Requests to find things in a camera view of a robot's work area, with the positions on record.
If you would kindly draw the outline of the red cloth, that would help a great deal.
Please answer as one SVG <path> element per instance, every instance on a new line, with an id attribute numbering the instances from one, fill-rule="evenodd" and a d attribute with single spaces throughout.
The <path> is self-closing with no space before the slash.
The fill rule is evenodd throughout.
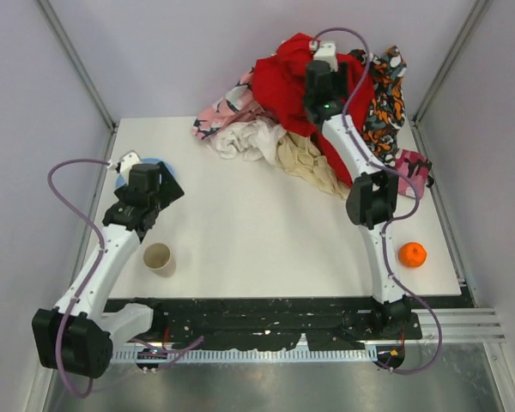
<path id="1" fill-rule="evenodd" d="M 303 106 L 306 65 L 312 61 L 312 52 L 309 48 L 311 40 L 311 36 L 297 33 L 281 43 L 274 56 L 257 60 L 251 80 L 253 97 L 284 129 L 311 137 L 322 155 L 325 155 L 338 179 L 351 187 L 353 182 L 348 169 L 334 147 L 318 132 L 316 126 L 308 121 Z M 364 72 L 364 65 L 350 54 L 337 53 L 337 59 L 340 63 L 348 64 L 348 86 L 352 91 Z M 350 116 L 360 133 L 363 131 L 368 109 L 374 97 L 373 79 L 367 75 L 349 105 Z"/>

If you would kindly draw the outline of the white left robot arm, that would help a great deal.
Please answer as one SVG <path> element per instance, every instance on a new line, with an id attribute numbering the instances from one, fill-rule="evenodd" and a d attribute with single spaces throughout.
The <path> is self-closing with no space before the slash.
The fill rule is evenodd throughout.
<path id="1" fill-rule="evenodd" d="M 51 309 L 39 309 L 32 320 L 40 363 L 61 376 L 97 379 L 109 366 L 114 349 L 148 331 L 151 307 L 128 303 L 112 315 L 106 303 L 130 257 L 155 225 L 162 210 L 185 193 L 163 161 L 148 163 L 134 152 L 108 167 L 124 180 L 104 213 L 91 252 L 69 289 Z"/>

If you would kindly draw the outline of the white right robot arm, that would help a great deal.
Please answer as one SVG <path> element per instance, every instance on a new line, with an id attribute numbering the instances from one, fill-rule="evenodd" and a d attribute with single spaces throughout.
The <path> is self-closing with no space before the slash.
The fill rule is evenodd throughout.
<path id="1" fill-rule="evenodd" d="M 358 227 L 367 251 L 373 299 L 370 328 L 376 333 L 398 332 L 411 316 L 408 297 L 395 282 L 390 267 L 394 250 L 387 223 L 397 208 L 398 176 L 375 161 L 344 107 L 348 102 L 347 72 L 345 63 L 337 70 L 325 61 L 308 63 L 303 105 L 310 122 L 334 148 L 353 181 L 346 212 Z"/>

